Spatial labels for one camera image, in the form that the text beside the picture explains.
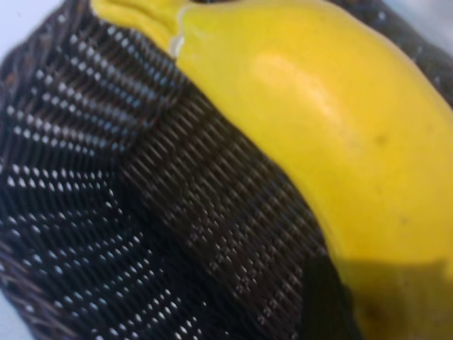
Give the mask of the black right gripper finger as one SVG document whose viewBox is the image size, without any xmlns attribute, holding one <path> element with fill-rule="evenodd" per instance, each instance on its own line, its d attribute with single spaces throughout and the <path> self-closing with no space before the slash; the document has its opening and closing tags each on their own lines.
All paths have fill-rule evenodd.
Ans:
<svg viewBox="0 0 453 340">
<path fill-rule="evenodd" d="M 303 338 L 361 339 L 352 298 L 329 259 L 304 263 Z"/>
</svg>

